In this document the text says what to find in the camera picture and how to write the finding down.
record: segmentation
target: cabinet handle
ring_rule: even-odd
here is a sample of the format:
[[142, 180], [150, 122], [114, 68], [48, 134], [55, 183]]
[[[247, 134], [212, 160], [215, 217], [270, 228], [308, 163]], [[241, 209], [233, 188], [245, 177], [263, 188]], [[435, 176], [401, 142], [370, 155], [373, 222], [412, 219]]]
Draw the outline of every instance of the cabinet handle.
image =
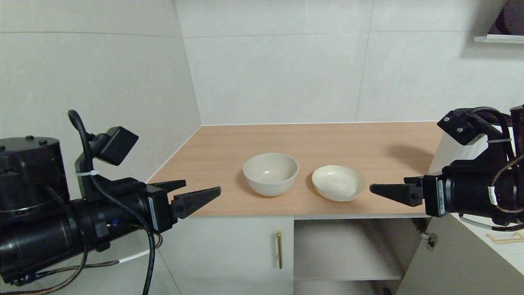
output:
[[497, 244], [506, 244], [506, 243], [524, 243], [524, 234], [522, 233], [515, 233], [518, 238], [510, 238], [510, 239], [497, 239], [492, 234], [486, 234], [488, 238], [491, 239], [492, 242]]
[[284, 267], [284, 261], [282, 258], [282, 232], [277, 232], [277, 244], [278, 244], [278, 268], [282, 269]]

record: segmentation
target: ceramic bowl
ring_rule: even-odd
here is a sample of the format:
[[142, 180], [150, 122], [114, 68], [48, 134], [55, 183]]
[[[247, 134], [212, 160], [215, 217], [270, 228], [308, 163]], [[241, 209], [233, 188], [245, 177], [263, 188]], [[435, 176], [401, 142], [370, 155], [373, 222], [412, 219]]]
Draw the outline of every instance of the ceramic bowl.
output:
[[337, 165], [320, 167], [311, 176], [313, 185], [323, 197], [336, 202], [356, 199], [364, 191], [366, 182], [355, 170]]
[[285, 193], [297, 179], [299, 166], [295, 159], [280, 153], [260, 154], [244, 164], [249, 186], [262, 196]]

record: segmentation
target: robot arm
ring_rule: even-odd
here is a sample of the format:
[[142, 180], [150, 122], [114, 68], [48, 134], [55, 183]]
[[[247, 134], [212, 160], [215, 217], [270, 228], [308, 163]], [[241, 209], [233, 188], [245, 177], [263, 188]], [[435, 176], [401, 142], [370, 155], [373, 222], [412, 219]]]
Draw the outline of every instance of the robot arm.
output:
[[221, 193], [220, 187], [186, 193], [175, 196], [170, 204], [168, 193], [184, 187], [185, 180], [145, 184], [97, 175], [93, 158], [119, 165], [138, 136], [123, 127], [88, 134], [78, 114], [70, 111], [69, 115], [84, 147], [75, 164], [81, 199], [70, 200], [57, 139], [0, 139], [0, 274], [6, 283], [25, 285], [50, 274], [38, 272], [41, 269], [84, 253], [77, 276], [86, 267], [89, 251], [104, 251], [112, 240], [139, 228], [149, 229], [150, 258], [154, 259], [152, 234], [160, 235], [178, 218], [188, 217]]
[[[492, 124], [493, 115], [502, 132]], [[442, 217], [457, 212], [489, 217], [497, 225], [477, 226], [498, 231], [524, 228], [524, 105], [511, 109], [516, 155], [506, 118], [492, 108], [449, 112], [437, 124], [462, 145], [487, 135], [488, 148], [474, 160], [457, 160], [436, 174], [406, 177], [404, 184], [372, 184], [372, 193], [409, 206], [422, 205], [426, 214]]]

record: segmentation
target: white tiled wall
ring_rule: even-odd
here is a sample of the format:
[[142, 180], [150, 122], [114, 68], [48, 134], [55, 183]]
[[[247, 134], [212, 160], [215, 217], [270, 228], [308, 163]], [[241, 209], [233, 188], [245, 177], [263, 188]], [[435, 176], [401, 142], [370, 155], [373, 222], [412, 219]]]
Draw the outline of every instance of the white tiled wall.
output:
[[498, 0], [176, 0], [203, 124], [438, 120], [524, 103]]
[[[73, 198], [79, 197], [73, 173], [81, 144], [67, 110], [76, 109], [92, 133], [122, 125], [140, 136], [119, 167], [95, 163], [110, 179], [146, 181], [200, 126], [174, 1], [2, 0], [0, 5], [0, 135], [59, 138]], [[90, 253], [88, 262], [146, 249], [145, 233], [139, 232], [114, 241], [105, 252]], [[56, 294], [138, 294], [147, 261], [144, 256], [87, 269]], [[68, 275], [39, 283], [50, 287]], [[0, 285], [2, 292], [15, 289]], [[150, 294], [179, 294], [159, 252]]]

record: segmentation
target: wooden countertop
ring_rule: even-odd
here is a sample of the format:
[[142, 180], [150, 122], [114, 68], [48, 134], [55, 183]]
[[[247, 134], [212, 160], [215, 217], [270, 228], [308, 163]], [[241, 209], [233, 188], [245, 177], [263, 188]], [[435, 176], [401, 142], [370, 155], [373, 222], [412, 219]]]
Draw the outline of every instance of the wooden countertop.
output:
[[[359, 171], [367, 186], [402, 183], [427, 172], [441, 136], [435, 122], [202, 126], [151, 182], [187, 180], [176, 194], [221, 186], [222, 195], [198, 216], [420, 215], [424, 206], [405, 206], [369, 188], [354, 201], [330, 201], [316, 192], [311, 174], [344, 165]], [[289, 154], [300, 165], [294, 186], [272, 198], [252, 191], [242, 172], [249, 158], [267, 152]]]

